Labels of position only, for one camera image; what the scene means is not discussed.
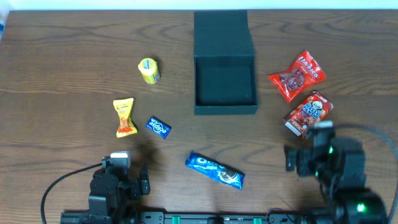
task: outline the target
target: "red snack bag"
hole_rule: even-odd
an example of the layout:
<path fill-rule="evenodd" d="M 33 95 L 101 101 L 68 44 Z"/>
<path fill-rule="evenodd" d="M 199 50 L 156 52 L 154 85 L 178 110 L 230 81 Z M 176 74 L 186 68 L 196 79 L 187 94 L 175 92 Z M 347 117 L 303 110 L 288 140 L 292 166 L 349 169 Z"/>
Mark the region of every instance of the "red snack bag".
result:
<path fill-rule="evenodd" d="M 325 78 L 325 73 L 307 51 L 300 54 L 287 71 L 269 76 L 288 103 L 306 87 Z"/>
<path fill-rule="evenodd" d="M 285 126 L 297 136 L 305 137 L 308 128 L 323 119 L 333 109 L 330 103 L 322 94 L 314 91 L 285 119 Z"/>

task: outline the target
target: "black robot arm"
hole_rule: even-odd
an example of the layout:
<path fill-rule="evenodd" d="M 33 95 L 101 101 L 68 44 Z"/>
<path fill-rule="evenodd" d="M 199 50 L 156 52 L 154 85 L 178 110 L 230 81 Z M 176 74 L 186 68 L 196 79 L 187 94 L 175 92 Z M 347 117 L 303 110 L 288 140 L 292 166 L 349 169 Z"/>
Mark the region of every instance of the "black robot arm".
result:
<path fill-rule="evenodd" d="M 322 124 L 308 132 L 312 145 L 293 149 L 285 146 L 286 171 L 294 171 L 300 177 L 314 176 L 320 183 L 327 206 L 301 212 L 287 212 L 272 209 L 267 214 L 198 214 L 167 213 L 165 211 L 138 210 L 128 206 L 131 200 L 138 200 L 149 194 L 147 167 L 140 171 L 140 177 L 129 180 L 128 152 L 116 152 L 101 161 L 100 170 L 94 173 L 90 184 L 89 209 L 84 212 L 63 212 L 61 224 L 354 224 L 387 223 L 387 215 L 380 197 L 364 187 L 365 153 L 362 144 L 351 138 L 335 136 L 333 126 Z M 64 175 L 47 189 L 48 191 Z"/>

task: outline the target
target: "wood grain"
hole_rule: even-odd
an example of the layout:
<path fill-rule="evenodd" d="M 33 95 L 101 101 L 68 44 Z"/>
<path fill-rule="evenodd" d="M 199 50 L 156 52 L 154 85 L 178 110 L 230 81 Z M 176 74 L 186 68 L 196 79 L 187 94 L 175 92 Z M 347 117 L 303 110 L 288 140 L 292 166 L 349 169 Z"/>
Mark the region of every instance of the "wood grain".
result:
<path fill-rule="evenodd" d="M 150 207 L 265 212 L 322 205 L 315 179 L 285 173 L 282 149 L 299 143 L 282 118 L 313 89 L 334 104 L 328 119 L 371 124 L 398 142 L 398 11 L 250 11 L 249 26 L 258 112 L 194 116 L 192 11 L 11 12 L 0 45 L 0 223 L 40 223 L 51 182 L 121 150 L 149 161 L 152 192 L 143 203 Z M 267 76 L 303 50 L 327 79 L 287 104 Z M 145 84 L 137 69 L 144 57 L 159 63 L 156 85 Z M 127 97 L 136 99 L 139 134 L 116 139 L 112 101 Z M 167 140 L 145 129 L 152 115 L 172 126 Z M 388 209 L 398 178 L 392 152 L 370 134 L 341 134 L 362 140 L 367 185 Z M 244 190 L 185 168 L 192 150 L 244 171 Z M 51 191 L 49 223 L 59 223 L 64 209 L 88 207 L 92 172 Z"/>

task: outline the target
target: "blue oreo wrapper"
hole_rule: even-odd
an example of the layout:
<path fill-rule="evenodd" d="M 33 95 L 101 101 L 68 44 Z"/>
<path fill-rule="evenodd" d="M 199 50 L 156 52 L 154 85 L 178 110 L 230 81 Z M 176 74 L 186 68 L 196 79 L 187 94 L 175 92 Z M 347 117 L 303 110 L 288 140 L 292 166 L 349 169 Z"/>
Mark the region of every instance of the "blue oreo wrapper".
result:
<path fill-rule="evenodd" d="M 164 139 L 172 131 L 172 128 L 169 125 L 161 122 L 160 120 L 156 119 L 155 117 L 151 117 L 148 120 L 145 127 L 147 129 L 150 129 L 151 131 L 155 132 L 156 134 L 160 135 Z"/>
<path fill-rule="evenodd" d="M 243 189 L 244 174 L 236 170 L 231 170 L 217 162 L 209 161 L 194 152 L 191 152 L 189 158 L 185 161 L 185 165 L 217 182 L 228 184 L 239 190 Z"/>

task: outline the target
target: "wire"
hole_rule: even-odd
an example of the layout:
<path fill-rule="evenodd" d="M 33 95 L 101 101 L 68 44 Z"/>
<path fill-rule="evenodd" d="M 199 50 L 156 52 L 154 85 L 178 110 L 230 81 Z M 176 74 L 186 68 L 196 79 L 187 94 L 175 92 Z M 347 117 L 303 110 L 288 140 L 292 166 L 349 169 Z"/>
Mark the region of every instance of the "wire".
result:
<path fill-rule="evenodd" d="M 286 217 L 287 217 L 292 223 L 296 223 L 296 221 L 293 221 L 292 218 L 289 217 L 289 214 L 286 214 Z"/>
<path fill-rule="evenodd" d="M 62 177 L 58 178 L 56 181 L 54 181 L 54 182 L 48 187 L 48 189 L 44 192 L 44 195 L 43 195 L 43 198 L 42 198 L 42 203 L 40 204 L 40 214 L 41 214 L 41 216 L 42 216 L 42 222 L 43 222 L 43 224 L 47 224 L 47 221 L 45 220 L 45 214 L 44 214 L 44 203 L 45 203 L 45 198 L 47 198 L 47 195 L 49 194 L 50 190 L 55 186 L 55 184 L 59 183 L 59 182 L 60 182 L 61 180 L 63 180 L 64 178 L 69 177 L 69 176 L 71 176 L 71 175 L 73 175 L 73 174 L 77 174 L 77 173 L 80 173 L 80 172 L 83 172 L 83 171 L 86 171 L 86 170 L 89 170 L 89 169 L 92 169 L 92 168 L 95 168 L 95 167 L 99 167 L 99 166 L 101 166 L 101 165 L 102 165 L 102 164 L 95 164 L 95 165 L 92 165 L 92 166 L 89 166 L 89 167 L 86 167 L 86 168 L 82 168 L 82 169 L 80 169 L 80 170 L 76 170 L 76 171 L 70 172 L 69 174 L 65 174 L 65 175 L 63 175 Z"/>
<path fill-rule="evenodd" d="M 335 129 L 344 129 L 344 128 L 362 129 L 364 131 L 369 131 L 370 133 L 373 133 L 373 134 L 379 136 L 384 142 L 386 142 L 391 147 L 392 152 L 394 153 L 396 159 L 398 160 L 397 146 L 391 141 L 391 139 L 384 132 L 382 132 L 372 126 L 367 126 L 367 125 L 363 125 L 363 124 L 346 123 L 346 124 L 339 124 L 339 125 L 335 126 Z M 396 194 L 394 196 L 394 201 L 392 202 L 390 214 L 388 217 L 388 223 L 392 223 L 392 218 L 394 217 L 394 213 L 397 208 L 397 197 L 398 197 L 398 181 L 397 181 L 397 186 L 396 186 Z"/>

